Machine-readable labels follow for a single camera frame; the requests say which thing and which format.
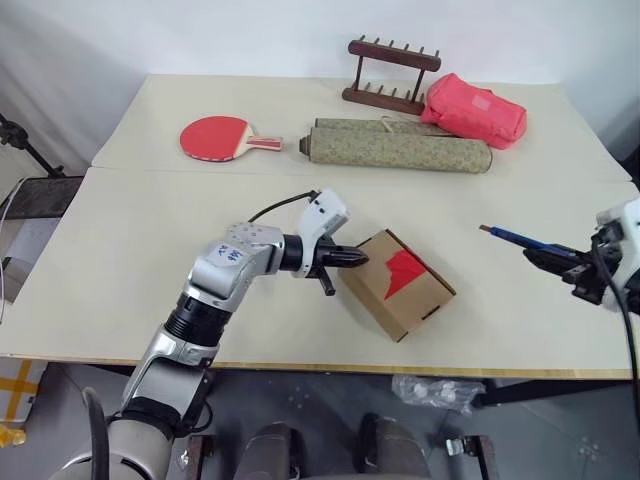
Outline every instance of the yellow tape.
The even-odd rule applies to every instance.
[[[31,369],[31,360],[23,360],[20,365],[20,371],[18,372],[18,378],[14,381],[14,386],[24,385],[29,376],[29,370]],[[5,414],[5,421],[12,422],[18,412],[18,406],[20,405],[20,398],[22,392],[15,389],[11,394],[9,405],[7,406],[7,413]]]
[[[7,390],[9,392],[19,391],[35,395],[38,393],[38,384],[31,382],[19,382],[13,378],[0,377],[0,390]]]

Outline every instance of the white table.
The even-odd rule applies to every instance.
[[[310,164],[298,153],[317,117],[379,119],[388,110],[345,102],[346,79],[151,75],[138,92],[111,139],[98,152],[94,167],[126,170],[188,170],[237,174],[356,175],[362,167]],[[412,88],[402,82],[385,85]],[[487,84],[497,94],[528,109],[528,130],[512,148],[494,150],[485,176],[501,182],[549,182],[575,190],[583,181],[626,181],[627,172],[609,155],[574,110],[559,85]],[[254,150],[236,161],[212,164],[184,155],[182,129],[208,115],[249,121],[257,135],[284,137],[284,152]],[[417,117],[400,115],[413,121]],[[386,175],[384,169],[369,169]]]
[[[173,308],[197,251],[220,236],[223,226],[279,198],[331,185],[353,212],[338,241],[356,243],[389,227],[458,295],[424,328],[395,344],[339,281],[338,295],[327,298],[313,280],[286,273],[262,277],[232,317],[218,365],[626,375],[618,315],[572,297],[571,287],[535,269],[519,248],[478,225],[505,225],[586,247],[594,212],[633,198],[633,185],[602,184],[564,195],[541,194],[538,185],[487,189],[471,175],[447,178],[404,170],[311,177],[91,168],[0,327],[0,351],[134,363]],[[258,190],[261,195],[247,194]],[[292,231],[301,209],[279,209],[264,222]]]
[[[265,205],[331,186],[352,210],[338,241],[391,228],[458,295],[394,344],[339,280],[337,296],[326,298],[313,280],[259,278],[227,327],[218,366],[628,376],[616,314],[572,297],[519,248],[478,230],[495,224],[587,248],[595,214],[637,196],[561,89],[492,86],[528,108],[529,130],[495,151],[484,175],[311,164],[297,145],[314,118],[385,113],[340,100],[347,82],[150,76],[0,326],[0,354],[134,363],[206,243]],[[284,136],[287,147],[225,164],[184,156],[180,131],[209,114],[245,117],[258,134]],[[293,232],[301,208],[264,222]]]

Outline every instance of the red rubber paddle face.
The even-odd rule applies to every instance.
[[[180,134],[180,146],[190,157],[207,162],[226,162],[242,155],[253,135],[247,122],[234,117],[196,120]]]

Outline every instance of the ping pong paddle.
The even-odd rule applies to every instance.
[[[205,117],[188,125],[180,134],[180,146],[190,157],[207,162],[226,162],[250,148],[282,149],[280,137],[257,137],[241,118]]]

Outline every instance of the blue pen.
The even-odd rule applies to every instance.
[[[554,253],[556,255],[560,255],[562,257],[573,257],[574,254],[568,252],[567,250],[563,250],[562,248],[556,247],[554,245],[549,245],[548,243],[542,243],[538,240],[534,240],[533,238],[525,237],[523,235],[518,235],[517,233],[510,232],[509,230],[505,230],[504,228],[499,227],[488,227],[486,225],[480,225],[480,230],[484,230],[485,232],[489,232],[491,235],[506,240],[507,242],[515,243],[523,248],[531,248],[533,250],[545,250],[549,253]]]

